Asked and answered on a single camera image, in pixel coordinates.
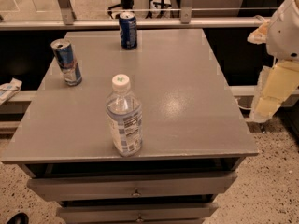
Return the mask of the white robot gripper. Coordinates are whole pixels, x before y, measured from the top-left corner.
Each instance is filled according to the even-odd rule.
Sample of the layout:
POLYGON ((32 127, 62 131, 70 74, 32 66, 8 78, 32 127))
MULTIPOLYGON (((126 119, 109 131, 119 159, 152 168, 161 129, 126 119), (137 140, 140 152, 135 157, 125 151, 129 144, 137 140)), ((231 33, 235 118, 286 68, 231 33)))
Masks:
POLYGON ((299 87, 299 0, 284 0, 270 21, 251 32, 247 41, 261 45, 281 60, 264 66, 254 91, 249 114, 253 122, 265 123, 299 87))

